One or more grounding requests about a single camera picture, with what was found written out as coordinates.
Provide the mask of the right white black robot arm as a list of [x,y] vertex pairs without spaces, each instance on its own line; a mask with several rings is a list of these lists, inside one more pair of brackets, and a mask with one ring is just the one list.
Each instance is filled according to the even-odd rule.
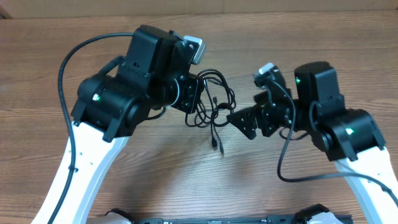
[[397,222],[397,178],[385,139],[365,110],[348,109],[336,70],[326,61],[294,71],[298,97],[292,98],[277,66],[268,63],[254,73],[261,89],[255,105],[228,115],[247,138],[256,130],[269,137],[279,128],[303,131],[324,152],[353,191],[369,223]]

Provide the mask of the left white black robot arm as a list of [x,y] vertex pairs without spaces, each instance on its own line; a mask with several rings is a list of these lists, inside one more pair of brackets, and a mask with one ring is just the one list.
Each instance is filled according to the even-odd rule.
[[190,67],[205,42],[148,25],[130,37],[126,55],[83,80],[73,109],[63,108],[67,146],[34,223],[85,223],[110,165],[150,111],[196,110],[204,85]]

